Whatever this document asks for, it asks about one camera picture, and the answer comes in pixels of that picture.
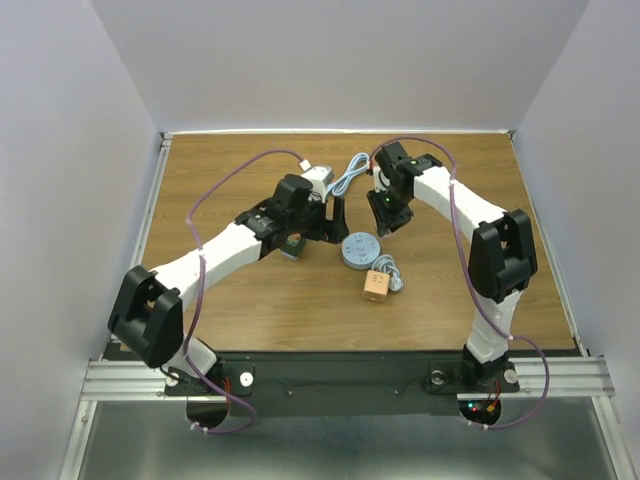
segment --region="black bracket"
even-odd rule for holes
[[[531,219],[522,210],[505,213],[473,232],[469,275],[473,288],[500,303],[513,291],[522,291],[538,271]]]
[[[279,248],[291,234],[333,244],[349,235],[344,198],[333,199],[333,215],[327,219],[327,204],[312,189],[313,184],[306,178],[286,175],[273,196],[236,217],[236,224],[250,228],[262,241],[260,258]]]
[[[109,330],[150,368],[164,365],[182,344],[182,300],[142,266],[122,280]]]
[[[378,236],[382,237],[411,221],[413,212],[409,202],[414,198],[414,178],[431,167],[441,167],[442,162],[429,154],[412,158],[400,142],[394,142],[380,149],[376,163],[389,179],[389,185],[385,191],[370,190],[367,200],[376,220]]]

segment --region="white cable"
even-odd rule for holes
[[[391,275],[389,290],[392,292],[402,290],[402,287],[404,287],[404,282],[402,281],[402,278],[400,278],[400,270],[396,267],[396,262],[391,255],[380,255],[376,258],[375,262],[373,262],[373,265],[371,265],[371,270]]]
[[[349,162],[349,165],[342,176],[335,182],[329,184],[327,187],[327,195],[332,194],[336,197],[344,197],[347,193],[351,180],[361,173],[366,172],[368,164],[369,155],[364,152],[357,153]]]

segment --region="wooden block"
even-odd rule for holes
[[[364,282],[364,290],[362,298],[372,300],[374,302],[384,302],[389,291],[389,281],[391,276],[386,273],[369,270],[367,279]]]

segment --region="wooden table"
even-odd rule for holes
[[[178,135],[174,136],[146,245],[147,268],[167,263],[195,247],[185,217],[217,179],[244,160],[270,148],[293,149],[312,164],[333,167],[340,176],[351,157],[369,152],[389,135]],[[460,181],[505,209],[532,210],[506,135],[433,135],[459,161]],[[430,152],[403,142],[412,155]],[[286,173],[299,173],[287,155],[272,155],[241,172],[206,201],[196,215],[203,240],[219,233],[236,215],[270,196]],[[375,232],[366,200],[371,177],[357,178],[346,196],[351,232]],[[197,336],[222,350],[460,349],[471,327],[473,306],[457,258],[450,223],[426,205],[381,241],[402,271],[405,288],[376,304],[361,298],[365,272],[348,268],[340,246],[314,242],[297,262],[278,251],[236,271],[210,289]],[[538,274],[523,295],[514,334],[526,334],[543,348],[572,348],[549,262],[537,227]],[[185,315],[190,322],[193,309]],[[514,348],[526,345],[515,344]]]

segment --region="screw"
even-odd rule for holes
[[[518,381],[518,374],[516,373],[515,370],[512,370],[512,369],[505,370],[504,379],[507,381],[507,383],[510,383],[513,385]]]
[[[433,372],[431,372],[431,383],[436,386],[442,385],[445,381],[445,378],[446,377],[444,373],[442,373],[440,370],[434,370]]]
[[[165,379],[165,381],[164,381],[164,384],[165,384],[167,387],[169,387],[169,388],[171,388],[171,387],[175,387],[175,386],[178,384],[178,380],[176,380],[176,379],[175,379],[175,378],[173,378],[173,377],[167,377],[167,378]]]

